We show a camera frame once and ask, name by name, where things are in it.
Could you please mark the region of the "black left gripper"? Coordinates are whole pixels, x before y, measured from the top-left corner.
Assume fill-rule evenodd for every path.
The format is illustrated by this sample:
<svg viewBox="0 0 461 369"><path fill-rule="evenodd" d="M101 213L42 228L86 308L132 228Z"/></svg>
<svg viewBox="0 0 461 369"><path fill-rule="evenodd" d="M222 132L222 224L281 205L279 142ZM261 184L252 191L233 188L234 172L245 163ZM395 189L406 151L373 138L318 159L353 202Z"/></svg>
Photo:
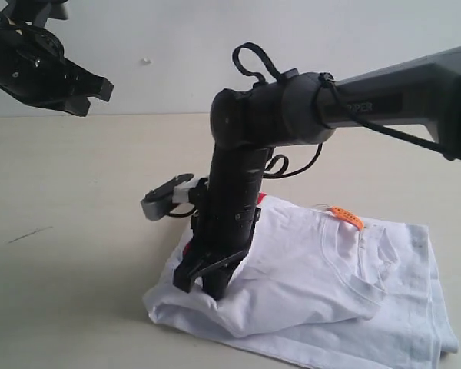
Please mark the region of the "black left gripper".
<svg viewBox="0 0 461 369"><path fill-rule="evenodd" d="M46 27L14 22L0 11L0 89L24 105L86 117L88 98L109 102L114 86L68 60Z"/></svg>

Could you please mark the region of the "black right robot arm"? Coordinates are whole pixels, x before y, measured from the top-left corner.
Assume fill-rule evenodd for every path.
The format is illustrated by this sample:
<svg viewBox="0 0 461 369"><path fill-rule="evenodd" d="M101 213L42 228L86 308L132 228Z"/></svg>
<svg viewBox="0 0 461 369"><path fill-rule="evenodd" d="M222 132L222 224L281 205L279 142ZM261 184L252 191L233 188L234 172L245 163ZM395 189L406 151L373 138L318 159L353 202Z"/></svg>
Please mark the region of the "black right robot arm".
<svg viewBox="0 0 461 369"><path fill-rule="evenodd" d="M215 299L250 249L258 193L276 147L320 146L338 128L359 125L461 161L461 46L342 81L327 72L279 72L262 48L245 47L274 81L256 74L251 90L215 96L211 169L190 195L194 235L173 274L184 292L201 278Z"/></svg>

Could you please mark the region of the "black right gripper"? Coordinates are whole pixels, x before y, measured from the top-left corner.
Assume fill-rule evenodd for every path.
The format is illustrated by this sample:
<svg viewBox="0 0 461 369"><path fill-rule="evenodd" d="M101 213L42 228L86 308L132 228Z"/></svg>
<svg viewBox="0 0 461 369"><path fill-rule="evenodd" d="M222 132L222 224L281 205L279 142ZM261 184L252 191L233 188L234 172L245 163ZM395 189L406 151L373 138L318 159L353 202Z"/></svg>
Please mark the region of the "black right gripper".
<svg viewBox="0 0 461 369"><path fill-rule="evenodd" d="M221 300L239 263L247 256L260 216L261 176L199 178L187 190L197 209L192 239L173 273L173 285L190 292L202 278L203 292Z"/></svg>

